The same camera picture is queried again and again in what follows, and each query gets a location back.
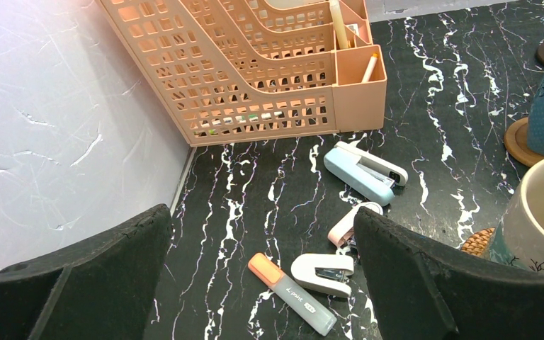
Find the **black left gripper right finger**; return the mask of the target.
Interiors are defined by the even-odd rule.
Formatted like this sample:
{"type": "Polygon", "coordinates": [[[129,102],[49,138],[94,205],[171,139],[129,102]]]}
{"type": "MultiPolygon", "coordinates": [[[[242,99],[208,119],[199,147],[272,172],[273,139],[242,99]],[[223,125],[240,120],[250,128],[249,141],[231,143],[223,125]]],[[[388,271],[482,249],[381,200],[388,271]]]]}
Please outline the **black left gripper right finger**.
{"type": "Polygon", "coordinates": [[[361,208],[355,240],[384,339],[544,339],[544,274],[466,254],[361,208]]]}

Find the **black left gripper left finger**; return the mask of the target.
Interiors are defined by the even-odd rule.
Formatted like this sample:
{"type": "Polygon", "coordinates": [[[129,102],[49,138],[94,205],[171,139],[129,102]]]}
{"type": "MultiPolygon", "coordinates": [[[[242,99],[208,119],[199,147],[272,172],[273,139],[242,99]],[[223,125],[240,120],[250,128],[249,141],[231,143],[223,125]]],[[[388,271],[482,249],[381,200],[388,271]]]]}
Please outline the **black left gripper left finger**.
{"type": "Polygon", "coordinates": [[[159,204],[0,271],[0,339],[141,339],[171,243],[159,204]]]}

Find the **woven rattan coaster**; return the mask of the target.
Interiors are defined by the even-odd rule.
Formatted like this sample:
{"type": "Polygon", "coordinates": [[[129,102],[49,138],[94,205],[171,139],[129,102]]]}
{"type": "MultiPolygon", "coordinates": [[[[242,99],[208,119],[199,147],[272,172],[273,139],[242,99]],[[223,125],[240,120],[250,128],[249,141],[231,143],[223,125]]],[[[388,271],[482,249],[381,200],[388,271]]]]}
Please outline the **woven rattan coaster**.
{"type": "Polygon", "coordinates": [[[495,228],[486,228],[469,236],[461,246],[460,250],[466,254],[481,257],[485,251],[495,228]]]}

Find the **large beige floral mug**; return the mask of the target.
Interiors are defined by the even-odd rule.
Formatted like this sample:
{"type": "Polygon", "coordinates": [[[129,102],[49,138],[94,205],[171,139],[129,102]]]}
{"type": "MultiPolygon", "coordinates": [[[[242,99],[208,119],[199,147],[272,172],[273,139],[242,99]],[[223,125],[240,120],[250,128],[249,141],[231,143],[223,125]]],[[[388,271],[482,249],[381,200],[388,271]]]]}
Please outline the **large beige floral mug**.
{"type": "Polygon", "coordinates": [[[481,257],[544,273],[544,160],[522,178],[481,257]]]}

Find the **light wooden coaster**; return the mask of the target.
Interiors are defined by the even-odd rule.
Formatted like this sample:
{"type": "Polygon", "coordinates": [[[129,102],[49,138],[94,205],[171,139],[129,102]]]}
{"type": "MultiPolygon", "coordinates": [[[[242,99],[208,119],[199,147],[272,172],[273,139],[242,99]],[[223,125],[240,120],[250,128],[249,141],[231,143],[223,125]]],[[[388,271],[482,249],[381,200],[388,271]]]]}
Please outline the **light wooden coaster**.
{"type": "Polygon", "coordinates": [[[504,134],[504,146],[518,162],[531,167],[544,159],[544,155],[532,151],[527,145],[528,118],[511,124],[504,134]]]}

